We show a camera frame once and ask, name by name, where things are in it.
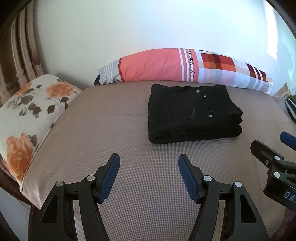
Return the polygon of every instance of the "floral pillow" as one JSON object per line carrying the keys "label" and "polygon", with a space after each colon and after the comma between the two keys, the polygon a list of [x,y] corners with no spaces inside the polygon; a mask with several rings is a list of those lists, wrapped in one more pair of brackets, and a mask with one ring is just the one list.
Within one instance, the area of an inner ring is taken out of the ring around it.
{"label": "floral pillow", "polygon": [[49,129],[80,92],[46,74],[29,82],[0,108],[0,153],[20,186]]}

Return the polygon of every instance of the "mattress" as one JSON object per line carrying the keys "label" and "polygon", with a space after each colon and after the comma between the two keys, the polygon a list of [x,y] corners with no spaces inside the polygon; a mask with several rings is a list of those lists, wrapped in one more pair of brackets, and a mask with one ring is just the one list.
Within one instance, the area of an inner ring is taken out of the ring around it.
{"label": "mattress", "polygon": [[[269,235],[280,225],[284,207],[263,194],[267,168],[250,151],[259,139],[286,160],[293,151],[282,131],[296,135],[277,103],[267,94],[227,87],[243,111],[238,137],[157,145],[148,140],[148,100],[153,84],[201,86],[203,83],[145,81],[84,90],[56,121],[24,178],[22,194],[41,208],[54,184],[79,182],[105,165],[112,153],[120,169],[109,198],[99,210],[110,240],[187,240],[199,206],[188,196],[178,170],[185,153],[194,166],[219,182],[240,181],[259,210]],[[224,203],[220,202],[213,240],[219,240]],[[78,201],[74,201],[79,240],[85,240]]]}

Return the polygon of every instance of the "folded black jeans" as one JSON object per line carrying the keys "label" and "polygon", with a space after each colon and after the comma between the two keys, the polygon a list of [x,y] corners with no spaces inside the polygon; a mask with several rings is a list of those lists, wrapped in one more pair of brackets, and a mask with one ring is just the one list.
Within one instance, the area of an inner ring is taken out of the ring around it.
{"label": "folded black jeans", "polygon": [[149,140],[156,144],[238,136],[242,110],[225,85],[152,85],[148,104]]}

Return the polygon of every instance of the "orange flower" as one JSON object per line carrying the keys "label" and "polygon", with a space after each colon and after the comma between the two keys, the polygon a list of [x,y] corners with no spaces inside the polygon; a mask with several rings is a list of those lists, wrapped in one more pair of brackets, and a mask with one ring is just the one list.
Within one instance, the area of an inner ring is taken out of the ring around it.
{"label": "orange flower", "polygon": [[21,96],[23,95],[32,85],[32,82],[26,84],[23,88],[21,88],[18,92],[16,92],[13,96]]}
{"label": "orange flower", "polygon": [[21,134],[19,139],[14,136],[7,138],[6,145],[7,169],[21,182],[32,159],[33,144],[28,135]]}
{"label": "orange flower", "polygon": [[47,92],[48,98],[59,98],[72,95],[74,93],[74,88],[75,86],[68,82],[58,82],[48,86],[45,91]]}

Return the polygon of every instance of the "blue rubber pad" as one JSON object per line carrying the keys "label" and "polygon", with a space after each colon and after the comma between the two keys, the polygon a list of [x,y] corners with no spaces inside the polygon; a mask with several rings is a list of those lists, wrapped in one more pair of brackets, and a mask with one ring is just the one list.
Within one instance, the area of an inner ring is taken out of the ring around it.
{"label": "blue rubber pad", "polygon": [[178,166],[189,197],[197,203],[199,201],[197,183],[182,156],[179,156]]}
{"label": "blue rubber pad", "polygon": [[103,201],[109,197],[113,183],[115,181],[115,178],[116,178],[118,170],[119,170],[119,166],[120,166],[120,157],[119,157],[119,155],[116,155],[116,157],[114,158],[112,164],[110,165],[110,167],[109,167],[109,169],[102,181],[101,193],[99,196],[100,203],[103,203]]}
{"label": "blue rubber pad", "polygon": [[287,132],[282,132],[279,138],[282,143],[296,151],[296,137]]}

